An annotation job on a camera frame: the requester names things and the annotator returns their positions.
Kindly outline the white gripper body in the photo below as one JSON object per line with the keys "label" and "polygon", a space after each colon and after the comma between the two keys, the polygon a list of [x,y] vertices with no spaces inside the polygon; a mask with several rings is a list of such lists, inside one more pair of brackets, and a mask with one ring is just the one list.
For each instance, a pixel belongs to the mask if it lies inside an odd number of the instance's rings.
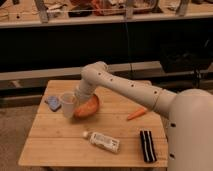
{"label": "white gripper body", "polygon": [[79,106],[85,104],[90,99],[90,96],[82,92],[78,87],[74,89],[74,95]]}

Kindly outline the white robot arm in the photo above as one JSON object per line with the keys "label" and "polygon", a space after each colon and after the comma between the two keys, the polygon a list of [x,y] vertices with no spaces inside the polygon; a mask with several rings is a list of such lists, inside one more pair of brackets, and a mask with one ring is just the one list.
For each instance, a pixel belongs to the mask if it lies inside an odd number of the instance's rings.
{"label": "white robot arm", "polygon": [[168,170],[213,171],[213,94],[180,93],[114,76],[104,62],[82,68],[75,96],[84,103],[99,86],[108,88],[169,119]]}

